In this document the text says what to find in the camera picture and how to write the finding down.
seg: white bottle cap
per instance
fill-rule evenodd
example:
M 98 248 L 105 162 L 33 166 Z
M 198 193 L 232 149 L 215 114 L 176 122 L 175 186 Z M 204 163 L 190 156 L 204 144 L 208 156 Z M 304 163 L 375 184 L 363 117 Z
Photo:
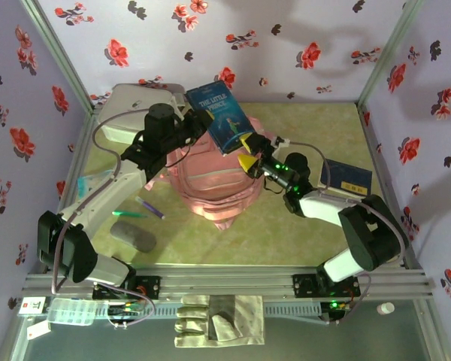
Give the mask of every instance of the white bottle cap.
M 378 314 L 391 314 L 394 310 L 395 307 L 391 302 L 382 303 L 377 306 Z

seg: gray eraser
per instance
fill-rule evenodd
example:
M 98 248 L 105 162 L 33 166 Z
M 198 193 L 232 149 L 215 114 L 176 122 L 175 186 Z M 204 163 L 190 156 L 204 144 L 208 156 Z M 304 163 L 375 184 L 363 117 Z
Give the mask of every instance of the gray eraser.
M 116 240 L 127 243 L 140 252 L 150 252 L 157 244 L 155 235 L 123 220 L 114 223 L 110 228 L 110 234 Z

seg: pink backpack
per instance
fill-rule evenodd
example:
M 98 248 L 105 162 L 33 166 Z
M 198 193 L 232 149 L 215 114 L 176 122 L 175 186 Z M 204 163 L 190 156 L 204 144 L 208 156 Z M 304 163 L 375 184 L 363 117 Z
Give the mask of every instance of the pink backpack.
M 249 117 L 249 121 L 256 132 L 270 137 L 257 119 Z M 167 164 L 175 163 L 186 151 L 183 148 L 169 153 Z M 168 180 L 187 207 L 212 220 L 220 230 L 229 228 L 262 191 L 263 177 L 249 178 L 239 164 L 239 154 L 247 151 L 242 147 L 223 156 L 206 132 L 183 161 L 168 169 Z

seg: green pen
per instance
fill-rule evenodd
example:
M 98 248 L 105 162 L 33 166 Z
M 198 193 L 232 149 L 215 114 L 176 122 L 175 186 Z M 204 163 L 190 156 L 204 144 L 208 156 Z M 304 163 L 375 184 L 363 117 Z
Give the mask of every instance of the green pen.
M 113 211 L 112 214 L 114 216 L 126 216 L 126 217 L 136 217 L 136 218 L 147 218 L 145 213 L 136 213 L 136 212 L 128 212 L 128 211 Z

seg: blue book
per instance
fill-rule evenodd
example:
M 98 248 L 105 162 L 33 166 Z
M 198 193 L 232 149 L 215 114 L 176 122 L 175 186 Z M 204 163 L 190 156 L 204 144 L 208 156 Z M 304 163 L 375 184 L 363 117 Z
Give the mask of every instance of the blue book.
M 240 136 L 255 132 L 246 114 L 222 81 L 191 89 L 186 98 L 194 110 L 209 110 L 214 120 L 208 131 L 222 154 L 242 147 Z
M 346 195 L 353 194 L 358 197 L 366 197 L 371 194 L 373 172 L 353 165 L 336 162 L 327 159 L 331 171 L 330 190 L 335 190 Z M 325 164 L 322 164 L 319 186 L 324 187 L 328 181 Z

